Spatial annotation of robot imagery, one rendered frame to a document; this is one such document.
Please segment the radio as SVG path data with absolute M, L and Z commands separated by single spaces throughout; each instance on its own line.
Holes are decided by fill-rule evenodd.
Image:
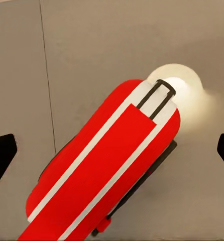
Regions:
M 177 147 L 175 93 L 162 79 L 116 87 L 41 173 L 26 203 L 30 225 L 19 241 L 83 241 L 102 233 Z

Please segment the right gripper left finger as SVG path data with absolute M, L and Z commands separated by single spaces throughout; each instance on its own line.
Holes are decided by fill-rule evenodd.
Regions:
M 0 179 L 17 153 L 15 137 L 12 134 L 0 137 Z

